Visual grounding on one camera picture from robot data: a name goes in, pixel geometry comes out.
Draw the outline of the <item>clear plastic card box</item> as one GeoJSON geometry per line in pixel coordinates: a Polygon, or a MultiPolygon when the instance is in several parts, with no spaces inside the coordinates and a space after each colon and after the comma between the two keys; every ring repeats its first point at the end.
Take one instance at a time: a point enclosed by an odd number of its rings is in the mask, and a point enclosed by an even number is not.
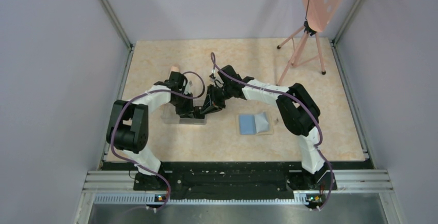
{"type": "Polygon", "coordinates": [[[172,104],[168,103],[163,107],[161,120],[165,124],[205,125],[207,123],[206,116],[199,114],[201,105],[201,100],[195,100],[195,111],[191,114],[180,116],[176,113],[176,108],[172,104]]]}

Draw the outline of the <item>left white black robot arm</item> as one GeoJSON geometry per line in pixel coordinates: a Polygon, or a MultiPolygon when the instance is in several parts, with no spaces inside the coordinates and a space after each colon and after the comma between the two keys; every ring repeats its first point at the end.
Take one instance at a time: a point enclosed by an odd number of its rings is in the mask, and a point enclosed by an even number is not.
{"type": "Polygon", "coordinates": [[[145,93],[113,103],[106,133],[111,152],[147,175],[146,183],[152,189],[162,188],[166,176],[159,172],[161,161],[147,147],[149,115],[169,103],[174,106],[180,123],[204,124],[205,115],[194,105],[195,99],[186,74],[172,71],[168,79],[154,83],[145,93]]]}

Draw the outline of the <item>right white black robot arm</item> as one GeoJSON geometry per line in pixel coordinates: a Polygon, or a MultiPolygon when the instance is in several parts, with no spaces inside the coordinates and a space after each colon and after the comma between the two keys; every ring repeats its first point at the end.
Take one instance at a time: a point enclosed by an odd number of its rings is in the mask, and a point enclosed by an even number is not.
{"type": "Polygon", "coordinates": [[[218,74],[223,84],[220,87],[208,86],[201,114],[221,111],[231,98],[277,107],[286,129],[300,138],[304,185],[310,189],[318,188],[329,167],[318,149],[322,143],[321,111],[305,87],[299,83],[284,87],[266,84],[249,76],[242,78],[231,65],[221,68],[218,74]]]}

